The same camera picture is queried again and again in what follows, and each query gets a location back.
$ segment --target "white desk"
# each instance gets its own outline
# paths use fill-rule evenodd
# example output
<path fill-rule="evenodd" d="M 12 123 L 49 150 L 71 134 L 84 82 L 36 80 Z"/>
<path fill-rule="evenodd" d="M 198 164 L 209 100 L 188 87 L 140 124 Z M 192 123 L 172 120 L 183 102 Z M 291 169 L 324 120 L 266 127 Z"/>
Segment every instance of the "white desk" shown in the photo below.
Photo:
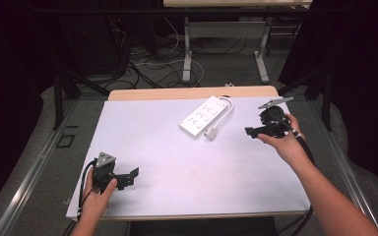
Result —
<path fill-rule="evenodd" d="M 165 7 L 270 7 L 310 5 L 312 0 L 164 0 Z M 185 62 L 183 66 L 183 82 L 190 81 L 192 51 L 191 37 L 248 37 L 260 38 L 259 50 L 254 51 L 260 80 L 268 84 L 269 76 L 263 62 L 263 54 L 269 37 L 271 18 L 265 22 L 189 22 L 185 18 Z"/>
<path fill-rule="evenodd" d="M 179 129 L 179 122 L 206 97 L 224 94 L 231 96 L 235 106 L 220 123 L 213 141 L 204 136 L 194 140 Z M 169 88 L 113 92 L 104 104 L 84 167 L 104 151 L 117 157 L 115 174 L 139 167 L 140 175 L 133 186 L 114 192 L 103 219 L 306 212 L 309 201 L 290 167 L 272 147 L 245 134 L 244 127 L 260 125 L 258 105 L 274 97 L 260 96 L 263 94 L 276 94 L 276 90 Z M 66 214 L 70 218 L 76 217 L 79 184 L 78 176 Z"/>

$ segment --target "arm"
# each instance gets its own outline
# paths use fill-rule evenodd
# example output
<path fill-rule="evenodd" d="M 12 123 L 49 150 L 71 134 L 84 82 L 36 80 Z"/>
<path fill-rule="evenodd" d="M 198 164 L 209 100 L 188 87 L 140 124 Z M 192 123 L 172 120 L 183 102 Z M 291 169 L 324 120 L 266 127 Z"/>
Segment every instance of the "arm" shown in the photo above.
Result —
<path fill-rule="evenodd" d="M 299 132 L 296 118 L 287 114 Z M 312 164 L 291 132 L 283 139 L 263 134 L 263 143 L 274 147 L 298 176 L 315 213 L 328 235 L 378 235 L 377 227 Z"/>
<path fill-rule="evenodd" d="M 89 195 L 84 202 L 81 220 L 76 225 L 72 233 L 73 236 L 94 235 L 97 224 L 108 206 L 109 198 L 116 188 L 116 179 L 112 179 L 103 194 L 100 194 L 97 189 L 93 190 L 93 173 L 94 170 L 91 168 L 86 179 L 85 190 L 82 193 L 84 198 L 87 194 Z"/>

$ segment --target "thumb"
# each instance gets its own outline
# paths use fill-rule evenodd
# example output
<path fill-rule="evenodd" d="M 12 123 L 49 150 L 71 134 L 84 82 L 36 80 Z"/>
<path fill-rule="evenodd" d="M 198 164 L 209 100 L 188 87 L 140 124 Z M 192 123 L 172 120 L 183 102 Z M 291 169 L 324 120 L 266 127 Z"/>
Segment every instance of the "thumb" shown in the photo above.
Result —
<path fill-rule="evenodd" d="M 109 182 L 108 186 L 106 186 L 106 189 L 102 194 L 106 198 L 106 200 L 109 200 L 113 191 L 116 189 L 116 183 L 117 183 L 117 180 L 115 178 L 113 178 Z"/>
<path fill-rule="evenodd" d="M 272 147 L 275 146 L 276 139 L 273 138 L 273 137 L 270 137 L 270 136 L 265 135 L 265 134 L 259 134 L 257 138 L 259 140 L 261 140 L 264 144 L 268 144 L 268 145 L 270 145 Z"/>

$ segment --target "black object on floor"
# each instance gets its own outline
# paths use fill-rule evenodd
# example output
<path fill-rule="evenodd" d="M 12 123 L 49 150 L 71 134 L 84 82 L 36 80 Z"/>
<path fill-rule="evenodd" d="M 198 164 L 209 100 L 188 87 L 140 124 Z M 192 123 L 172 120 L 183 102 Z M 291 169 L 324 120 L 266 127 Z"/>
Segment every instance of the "black object on floor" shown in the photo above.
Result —
<path fill-rule="evenodd" d="M 134 221 L 130 236 L 273 236 L 272 217 Z"/>

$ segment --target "power outlet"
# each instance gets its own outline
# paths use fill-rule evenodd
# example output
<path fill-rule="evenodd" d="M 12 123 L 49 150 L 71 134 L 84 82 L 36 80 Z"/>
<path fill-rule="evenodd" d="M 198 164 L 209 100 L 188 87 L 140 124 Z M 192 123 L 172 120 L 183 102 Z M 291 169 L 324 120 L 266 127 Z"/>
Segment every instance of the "power outlet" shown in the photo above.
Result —
<path fill-rule="evenodd" d="M 205 132 L 227 108 L 228 103 L 215 96 L 211 96 L 180 122 L 179 127 L 196 139 L 202 132 Z"/>

